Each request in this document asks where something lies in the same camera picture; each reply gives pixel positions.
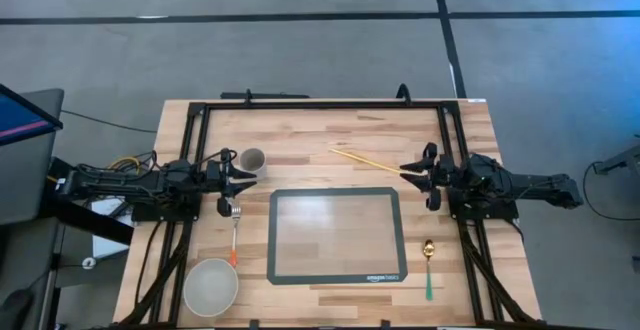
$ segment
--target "spoon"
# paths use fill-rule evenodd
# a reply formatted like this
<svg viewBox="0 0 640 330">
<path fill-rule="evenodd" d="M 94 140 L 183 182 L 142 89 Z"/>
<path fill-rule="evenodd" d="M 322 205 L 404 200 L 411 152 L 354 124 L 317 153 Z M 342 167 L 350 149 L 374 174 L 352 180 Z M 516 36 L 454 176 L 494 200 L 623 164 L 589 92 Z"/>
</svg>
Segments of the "spoon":
<svg viewBox="0 0 640 330">
<path fill-rule="evenodd" d="M 427 258 L 427 300 L 433 300 L 433 289 L 431 288 L 431 266 L 429 264 L 431 257 L 436 252 L 436 247 L 433 245 L 431 239 L 424 243 L 424 249 L 422 249 L 424 256 Z"/>
</svg>

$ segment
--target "fork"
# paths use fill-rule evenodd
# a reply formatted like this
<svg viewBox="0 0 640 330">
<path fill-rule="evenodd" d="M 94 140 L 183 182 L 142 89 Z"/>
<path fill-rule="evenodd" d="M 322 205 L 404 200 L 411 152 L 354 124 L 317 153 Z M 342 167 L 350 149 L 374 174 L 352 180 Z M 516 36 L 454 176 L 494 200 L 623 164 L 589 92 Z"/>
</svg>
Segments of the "fork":
<svg viewBox="0 0 640 330">
<path fill-rule="evenodd" d="M 231 205 L 231 218 L 233 219 L 233 241 L 231 243 L 231 260 L 229 261 L 229 263 L 235 268 L 238 264 L 238 257 L 236 254 L 236 238 L 238 237 L 238 222 L 240 221 L 242 208 L 232 202 L 229 202 L 229 204 Z"/>
</svg>

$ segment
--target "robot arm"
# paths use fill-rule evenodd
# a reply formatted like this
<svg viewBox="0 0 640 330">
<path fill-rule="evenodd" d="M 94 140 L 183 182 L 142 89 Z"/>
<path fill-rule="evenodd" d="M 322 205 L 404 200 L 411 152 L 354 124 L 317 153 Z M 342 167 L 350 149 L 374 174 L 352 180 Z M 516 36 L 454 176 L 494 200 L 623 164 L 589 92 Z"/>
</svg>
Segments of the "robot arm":
<svg viewBox="0 0 640 330">
<path fill-rule="evenodd" d="M 134 221 L 183 221 L 197 217 L 201 195 L 220 193 L 218 212 L 231 216 L 229 199 L 256 184 L 233 183 L 232 179 L 251 179 L 254 174 L 236 169 L 231 160 L 235 152 L 222 149 L 220 161 L 209 160 L 204 171 L 187 160 L 169 162 L 158 170 L 130 174 L 78 166 L 69 172 L 58 195 L 67 200 L 93 196 L 122 196 L 133 205 Z"/>
<path fill-rule="evenodd" d="M 438 186 L 447 188 L 450 195 L 455 195 L 456 201 L 467 207 L 486 208 L 496 203 L 507 205 L 518 199 L 544 200 L 567 209 L 582 205 L 576 182 L 566 174 L 513 174 L 495 159 L 479 154 L 473 154 L 456 167 L 450 156 L 440 155 L 440 161 L 435 160 L 437 147 L 433 143 L 427 145 L 423 155 L 422 160 L 400 168 L 412 172 L 426 170 L 427 175 L 401 176 L 420 191 L 430 193 L 427 202 L 430 210 L 440 208 Z"/>
</svg>

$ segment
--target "wooden table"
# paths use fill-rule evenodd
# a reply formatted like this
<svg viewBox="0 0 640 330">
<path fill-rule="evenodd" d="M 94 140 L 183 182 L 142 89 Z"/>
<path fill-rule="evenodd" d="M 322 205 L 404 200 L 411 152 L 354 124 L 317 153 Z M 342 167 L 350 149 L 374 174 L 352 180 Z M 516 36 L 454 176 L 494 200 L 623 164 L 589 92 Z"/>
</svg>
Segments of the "wooden table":
<svg viewBox="0 0 640 330">
<path fill-rule="evenodd" d="M 177 159 L 189 101 L 165 103 L 155 143 L 159 162 Z M 461 117 L 470 152 L 500 160 L 487 103 L 460 100 Z M 453 122 L 448 121 L 457 149 Z M 195 153 L 196 123 L 190 159 Z M 329 152 L 337 148 L 370 160 L 398 166 L 421 157 L 428 141 L 441 146 L 435 110 L 216 110 L 211 114 L 205 154 L 228 147 L 241 152 L 259 147 L 268 157 L 268 176 L 240 194 L 243 208 L 238 236 L 240 290 L 235 304 L 216 319 L 200 318 L 184 305 L 179 326 L 377 326 L 467 325 L 473 323 L 460 239 L 448 216 L 448 203 L 432 212 L 425 195 L 396 174 Z M 274 286 L 266 279 L 269 196 L 276 189 L 327 187 L 393 187 L 399 194 L 408 276 L 401 283 Z M 194 225 L 187 271 L 209 258 L 227 259 L 232 220 L 216 211 L 217 195 L 206 195 Z M 154 224 L 135 229 L 118 297 L 114 321 L 134 304 L 135 287 L 147 240 Z M 540 312 L 527 258 L 518 233 L 504 221 L 486 221 L 495 272 L 512 297 L 533 317 Z M 151 246 L 142 294 L 155 278 L 164 225 Z M 180 229 L 176 231 L 176 240 Z M 432 259 L 434 301 L 425 298 L 425 239 L 436 245 Z M 486 318 L 491 317 L 486 283 L 478 273 Z M 166 319 L 173 280 L 165 287 L 160 319 Z"/>
</svg>

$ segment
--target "black floor stripe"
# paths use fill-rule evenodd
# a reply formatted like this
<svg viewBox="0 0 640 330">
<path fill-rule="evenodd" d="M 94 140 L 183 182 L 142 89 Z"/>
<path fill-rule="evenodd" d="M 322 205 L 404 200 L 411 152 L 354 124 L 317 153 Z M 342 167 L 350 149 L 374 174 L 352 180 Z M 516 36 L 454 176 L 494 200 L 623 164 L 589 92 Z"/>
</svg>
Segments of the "black floor stripe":
<svg viewBox="0 0 640 330">
<path fill-rule="evenodd" d="M 460 60 L 458 59 L 458 51 L 456 50 L 456 42 L 453 38 L 453 30 L 451 29 L 451 21 L 449 20 L 449 11 L 447 10 L 446 0 L 436 0 L 438 2 L 438 13 L 440 14 L 440 25 L 442 26 L 442 35 L 447 49 L 447 57 L 451 65 L 453 73 L 453 86 L 458 98 L 465 99 L 467 91 L 464 88 L 464 80 L 462 79 L 462 69 L 460 68 Z"/>
<path fill-rule="evenodd" d="M 452 12 L 450 19 L 590 19 L 640 17 L 640 10 Z"/>
<path fill-rule="evenodd" d="M 232 22 L 292 22 L 331 20 L 418 20 L 438 19 L 433 12 L 351 12 L 247 15 L 186 15 L 186 16 L 119 16 L 81 18 L 5 18 L 0 25 L 94 25 L 94 24 L 176 24 Z"/>
</svg>

